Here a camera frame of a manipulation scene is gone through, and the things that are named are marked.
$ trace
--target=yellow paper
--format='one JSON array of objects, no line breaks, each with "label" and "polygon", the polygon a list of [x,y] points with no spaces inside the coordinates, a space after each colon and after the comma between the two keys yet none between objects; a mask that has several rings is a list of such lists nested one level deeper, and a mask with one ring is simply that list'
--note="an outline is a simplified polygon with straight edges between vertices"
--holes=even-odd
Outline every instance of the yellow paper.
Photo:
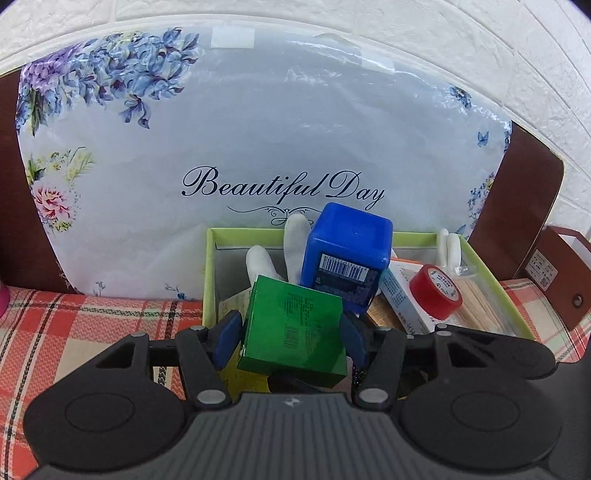
[{"label": "yellow paper", "polygon": [[[248,310],[248,302],[251,298],[252,288],[248,288],[227,300],[221,301],[218,308],[218,319],[223,319],[224,316],[231,310],[238,310],[242,318],[246,316]],[[226,368],[219,372],[219,376],[223,380],[228,393],[232,397],[232,401],[238,399],[238,395],[242,392],[261,392],[269,393],[267,386],[267,377],[265,375],[254,374],[238,369],[239,352],[242,345],[238,345],[232,358],[226,365]]]}]

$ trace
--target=white box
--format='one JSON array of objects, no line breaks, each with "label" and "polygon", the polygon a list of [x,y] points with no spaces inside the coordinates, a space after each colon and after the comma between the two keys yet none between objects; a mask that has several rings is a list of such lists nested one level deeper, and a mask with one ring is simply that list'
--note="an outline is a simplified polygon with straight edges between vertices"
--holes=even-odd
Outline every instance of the white box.
[{"label": "white box", "polygon": [[[400,319],[407,333],[426,335],[435,331],[435,325],[442,323],[430,316],[414,299],[408,282],[421,269],[422,265],[392,260],[379,279],[379,288]],[[460,320],[451,315],[445,323],[461,326]]]}]

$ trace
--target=brown leather box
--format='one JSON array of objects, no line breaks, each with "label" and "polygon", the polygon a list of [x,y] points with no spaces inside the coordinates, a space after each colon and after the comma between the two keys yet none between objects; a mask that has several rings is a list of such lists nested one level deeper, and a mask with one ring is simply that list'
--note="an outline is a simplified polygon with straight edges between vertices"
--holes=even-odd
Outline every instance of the brown leather box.
[{"label": "brown leather box", "polygon": [[591,309],[591,244],[579,232],[546,227],[525,264],[531,278],[562,318],[574,329]]}]

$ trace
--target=ribbed rubber surface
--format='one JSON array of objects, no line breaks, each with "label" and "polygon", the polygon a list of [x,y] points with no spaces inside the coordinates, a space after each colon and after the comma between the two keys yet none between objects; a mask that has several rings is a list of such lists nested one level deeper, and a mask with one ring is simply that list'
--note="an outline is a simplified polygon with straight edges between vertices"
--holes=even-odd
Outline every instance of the ribbed rubber surface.
[{"label": "ribbed rubber surface", "polygon": [[170,451],[101,475],[49,466],[30,480],[550,480],[542,469],[475,475],[440,466],[407,445],[389,418],[353,408],[341,394],[245,394],[198,415]]}]

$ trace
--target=barcode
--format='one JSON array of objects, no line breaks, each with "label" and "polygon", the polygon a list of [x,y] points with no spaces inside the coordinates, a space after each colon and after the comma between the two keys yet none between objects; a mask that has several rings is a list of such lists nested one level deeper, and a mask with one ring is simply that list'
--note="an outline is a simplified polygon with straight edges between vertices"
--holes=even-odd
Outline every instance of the barcode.
[{"label": "barcode", "polygon": [[297,348],[298,344],[298,329],[296,327],[285,326],[283,333],[283,345],[290,348]]},{"label": "barcode", "polygon": [[342,277],[347,277],[358,281],[365,281],[365,277],[369,271],[368,268],[362,267],[361,265],[355,265],[354,263],[350,263],[345,260],[339,260],[338,258],[330,257],[324,254],[320,260],[320,268],[322,270],[341,275]]}]

